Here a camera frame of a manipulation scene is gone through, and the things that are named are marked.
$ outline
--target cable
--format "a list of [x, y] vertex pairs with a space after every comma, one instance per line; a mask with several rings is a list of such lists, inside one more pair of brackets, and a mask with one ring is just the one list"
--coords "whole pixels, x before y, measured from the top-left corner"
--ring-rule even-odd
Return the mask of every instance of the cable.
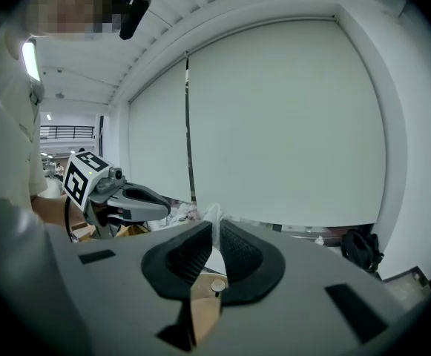
[[73, 234], [70, 230], [70, 220], [68, 219], [69, 210], [70, 210], [70, 197], [67, 197], [67, 199], [65, 200], [65, 229], [67, 230], [68, 238], [73, 243]]

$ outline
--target black rubber pad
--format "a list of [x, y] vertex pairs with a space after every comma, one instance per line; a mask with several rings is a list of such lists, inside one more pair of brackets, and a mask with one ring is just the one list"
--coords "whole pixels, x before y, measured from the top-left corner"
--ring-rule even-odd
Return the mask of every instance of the black rubber pad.
[[161, 297], [188, 300], [211, 252], [212, 223], [202, 222], [150, 249], [142, 258], [142, 273]]
[[105, 249], [104, 251], [97, 251], [93, 253], [80, 254], [79, 259], [82, 261], [82, 264], [94, 263], [96, 261], [104, 260], [105, 258], [109, 258], [112, 256], [116, 256], [115, 253], [110, 251], [109, 249]]
[[228, 220], [220, 222], [220, 252], [228, 278], [223, 305], [261, 300], [284, 275], [286, 263], [276, 247]]
[[348, 285], [329, 286], [326, 291], [362, 343], [386, 329], [385, 322]]

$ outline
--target white roller blind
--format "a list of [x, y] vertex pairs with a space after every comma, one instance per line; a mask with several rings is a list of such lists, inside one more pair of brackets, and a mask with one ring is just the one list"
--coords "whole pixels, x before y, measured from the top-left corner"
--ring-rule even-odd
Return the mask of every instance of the white roller blind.
[[185, 60], [130, 106], [131, 181], [166, 197], [191, 201], [185, 126]]
[[362, 61], [334, 22], [229, 36], [189, 59], [197, 204], [293, 225], [377, 220], [381, 115]]

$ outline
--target person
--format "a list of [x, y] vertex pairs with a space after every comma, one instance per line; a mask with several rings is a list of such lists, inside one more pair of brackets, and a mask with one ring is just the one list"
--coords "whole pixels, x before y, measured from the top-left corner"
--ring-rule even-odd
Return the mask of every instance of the person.
[[57, 166], [55, 167], [55, 172], [58, 175], [64, 175], [64, 167], [60, 165], [60, 163], [57, 163]]
[[[47, 188], [40, 156], [39, 103], [43, 98], [38, 81], [30, 77], [22, 57], [22, 46], [33, 36], [69, 39], [93, 27], [102, 10], [110, 7], [104, 0], [23, 0], [0, 28], [0, 104], [19, 125], [32, 145], [31, 154], [19, 168], [19, 186], [4, 197], [21, 208], [31, 208], [46, 223], [65, 226], [65, 199], [46, 199], [38, 194]], [[72, 203], [70, 225], [84, 221]]]

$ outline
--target white cloth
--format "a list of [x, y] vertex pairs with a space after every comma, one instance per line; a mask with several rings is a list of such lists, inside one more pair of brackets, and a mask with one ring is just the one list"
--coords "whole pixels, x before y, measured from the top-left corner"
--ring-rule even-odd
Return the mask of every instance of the white cloth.
[[200, 215], [196, 205], [182, 203], [179, 208], [171, 207], [171, 213], [164, 219], [148, 222], [148, 226], [151, 231], [158, 231], [199, 219]]
[[219, 203], [213, 203], [203, 215], [203, 220], [212, 223], [212, 246], [220, 249], [220, 221], [225, 217]]
[[7, 50], [4, 30], [0, 29], [0, 102], [7, 114], [18, 124], [22, 133], [32, 145], [30, 154], [25, 155], [23, 167], [18, 170], [17, 187], [2, 197], [22, 208], [30, 208], [30, 197], [47, 188], [40, 157], [40, 115], [36, 114], [30, 102], [30, 80], [22, 56], [15, 60]]

